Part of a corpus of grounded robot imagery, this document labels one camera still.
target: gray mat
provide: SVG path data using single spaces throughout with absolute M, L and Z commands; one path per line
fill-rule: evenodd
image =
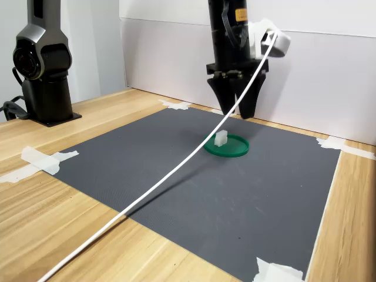
M 55 175 L 123 210 L 178 165 L 222 116 L 165 109 L 71 147 Z M 256 257 L 306 274 L 339 157 L 316 139 L 230 118 L 224 129 L 250 151 L 227 159 L 200 150 L 132 219 L 244 280 Z

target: black cable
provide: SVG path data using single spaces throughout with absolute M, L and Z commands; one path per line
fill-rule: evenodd
M 30 117 L 29 113 L 16 104 L 20 99 L 25 100 L 23 96 L 17 96 L 10 101 L 6 101 L 3 107 L 0 108 L 0 112 L 4 111 L 6 120 L 16 119 L 17 117 L 20 119 L 28 119 Z
M 229 14 L 229 2 L 228 0 L 223 0 L 222 21 L 223 21 L 224 28 L 227 32 L 227 36 L 229 37 L 230 43 L 234 48 L 243 49 L 247 43 L 247 27 L 244 26 L 241 29 L 241 32 L 239 35 L 240 37 L 240 43 L 239 43 L 239 40 L 236 38 L 233 28 L 230 25 L 228 14 Z
M 17 68 L 14 67 L 12 69 L 12 72 L 13 72 L 14 77 L 17 79 L 18 83 L 22 86 L 22 80 L 21 80 L 21 78 L 19 78 L 19 75 L 18 75 L 18 72 L 17 72 Z
M 227 32 L 227 36 L 229 37 L 231 44 L 233 45 L 234 48 L 238 48 L 240 47 L 240 44 L 230 25 L 229 17 L 227 16 L 228 13 L 229 13 L 229 2 L 227 0 L 223 0 L 223 12 L 222 12 L 223 25 Z

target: white block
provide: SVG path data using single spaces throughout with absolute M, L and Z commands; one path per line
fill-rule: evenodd
M 214 140 L 214 145 L 220 147 L 227 143 L 227 131 L 222 130 L 217 132 L 216 138 Z

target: green plate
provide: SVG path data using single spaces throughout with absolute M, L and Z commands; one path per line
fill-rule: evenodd
M 220 157 L 240 157 L 244 156 L 249 151 L 249 143 L 246 139 L 234 135 L 227 135 L 227 143 L 218 147 L 214 145 L 216 135 L 209 139 L 204 145 L 204 148 L 211 154 Z

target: yellow label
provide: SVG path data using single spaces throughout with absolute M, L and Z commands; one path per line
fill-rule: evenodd
M 248 21 L 247 9 L 242 8 L 235 10 L 235 17 L 237 22 Z

